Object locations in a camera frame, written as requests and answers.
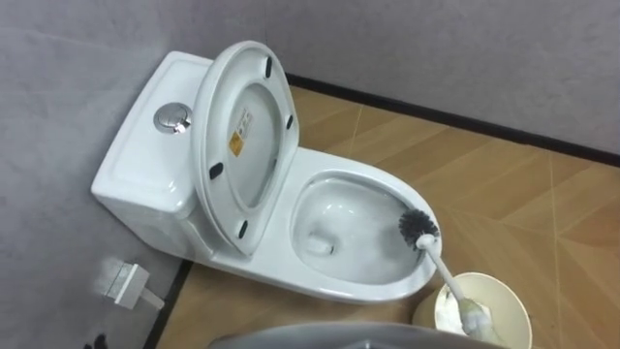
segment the warning label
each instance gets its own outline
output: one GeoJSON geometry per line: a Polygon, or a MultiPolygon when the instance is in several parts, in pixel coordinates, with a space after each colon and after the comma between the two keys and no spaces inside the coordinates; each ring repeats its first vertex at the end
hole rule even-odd
{"type": "Polygon", "coordinates": [[[234,132],[232,132],[231,140],[229,141],[229,148],[234,156],[239,156],[239,154],[241,154],[245,140],[247,140],[250,130],[252,129],[253,119],[254,116],[247,110],[247,108],[244,108],[241,118],[239,118],[239,121],[234,128],[234,132]]]}

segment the toilet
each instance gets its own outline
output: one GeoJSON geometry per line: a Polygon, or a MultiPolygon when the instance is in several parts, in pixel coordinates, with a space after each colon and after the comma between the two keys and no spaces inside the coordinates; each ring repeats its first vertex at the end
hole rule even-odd
{"type": "Polygon", "coordinates": [[[428,203],[382,170],[300,147],[284,69],[256,42],[215,60],[169,53],[91,190],[153,248],[318,298],[393,301],[435,272],[398,231],[409,207],[437,224],[428,203]]]}

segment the wooden floor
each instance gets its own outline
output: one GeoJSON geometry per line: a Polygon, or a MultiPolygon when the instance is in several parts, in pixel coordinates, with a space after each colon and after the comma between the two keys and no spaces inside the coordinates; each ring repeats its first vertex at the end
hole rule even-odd
{"type": "MultiPolygon", "coordinates": [[[[388,171],[433,207],[453,272],[505,281],[541,349],[617,349],[620,170],[294,88],[301,145],[388,171]]],[[[410,321],[431,284],[380,305],[320,301],[194,265],[159,349],[321,320],[410,321]]]]}

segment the black baseboard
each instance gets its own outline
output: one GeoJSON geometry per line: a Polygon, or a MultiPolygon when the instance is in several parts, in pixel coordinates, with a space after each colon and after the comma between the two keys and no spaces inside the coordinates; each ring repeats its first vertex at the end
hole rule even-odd
{"type": "Polygon", "coordinates": [[[181,262],[181,266],[178,268],[178,272],[174,277],[174,281],[170,286],[170,290],[168,291],[168,294],[164,299],[166,304],[164,305],[164,308],[160,310],[159,314],[157,315],[157,319],[155,319],[155,324],[153,324],[153,328],[151,329],[151,332],[148,334],[146,342],[144,343],[144,349],[155,349],[157,347],[159,338],[162,336],[162,333],[166,328],[166,323],[171,317],[172,310],[174,309],[174,305],[176,304],[176,300],[178,299],[178,295],[183,288],[185,279],[187,279],[187,275],[189,275],[190,269],[192,268],[193,264],[193,262],[186,260],[183,260],[183,262],[181,262]]]}
{"type": "Polygon", "coordinates": [[[293,86],[306,88],[367,106],[403,113],[507,141],[530,144],[567,155],[620,167],[620,154],[614,154],[579,144],[552,139],[551,137],[519,131],[510,127],[500,126],[450,112],[436,111],[430,108],[416,106],[370,93],[359,92],[351,88],[341,87],[314,79],[303,78],[292,74],[287,74],[287,79],[289,80],[289,84],[293,86]]]}

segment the toilet tank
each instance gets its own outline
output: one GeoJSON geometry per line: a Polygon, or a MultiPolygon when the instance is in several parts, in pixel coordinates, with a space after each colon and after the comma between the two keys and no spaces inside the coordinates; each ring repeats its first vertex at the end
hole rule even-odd
{"type": "Polygon", "coordinates": [[[144,242],[204,264],[227,246],[196,195],[191,132],[164,133],[155,127],[154,116],[169,103],[192,108],[211,63],[182,52],[166,56],[129,111],[91,187],[144,242]]]}

